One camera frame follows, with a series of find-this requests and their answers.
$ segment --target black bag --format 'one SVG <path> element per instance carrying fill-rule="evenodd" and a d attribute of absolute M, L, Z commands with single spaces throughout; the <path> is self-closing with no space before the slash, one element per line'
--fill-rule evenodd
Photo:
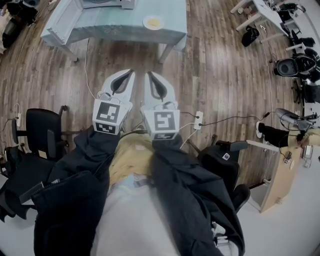
<path fill-rule="evenodd" d="M 260 33 L 256 28 L 253 28 L 251 26 L 247 26 L 245 30 L 247 32 L 243 35 L 241 43 L 244 47 L 248 47 L 254 40 L 258 38 Z"/>

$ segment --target white sneaker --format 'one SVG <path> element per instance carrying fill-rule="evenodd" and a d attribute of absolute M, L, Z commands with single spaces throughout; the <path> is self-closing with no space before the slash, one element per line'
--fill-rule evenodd
<path fill-rule="evenodd" d="M 260 124 L 259 121 L 255 123 L 255 134 L 259 139 L 261 139 L 262 132 L 259 131 L 259 124 Z"/>

